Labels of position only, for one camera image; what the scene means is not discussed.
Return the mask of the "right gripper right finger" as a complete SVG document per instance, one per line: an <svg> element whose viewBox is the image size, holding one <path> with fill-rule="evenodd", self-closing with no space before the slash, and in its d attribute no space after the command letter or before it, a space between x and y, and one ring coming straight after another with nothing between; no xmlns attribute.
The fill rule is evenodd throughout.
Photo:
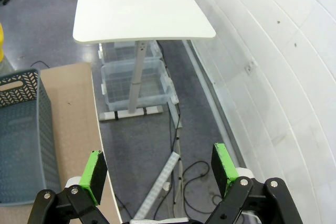
<svg viewBox="0 0 336 224"><path fill-rule="evenodd" d="M264 183L239 175L223 143L213 145L211 167L222 196L206 223L236 223L243 212L252 212L261 223L302 223L283 179Z"/></svg>

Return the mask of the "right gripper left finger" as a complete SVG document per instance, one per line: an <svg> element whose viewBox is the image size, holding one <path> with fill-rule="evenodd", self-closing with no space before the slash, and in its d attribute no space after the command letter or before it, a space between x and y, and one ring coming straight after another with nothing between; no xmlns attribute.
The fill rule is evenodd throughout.
<svg viewBox="0 0 336 224"><path fill-rule="evenodd" d="M41 190L34 201L28 223L108 223L98 209L107 176L104 153L92 151L79 182L65 187L60 193Z"/></svg>

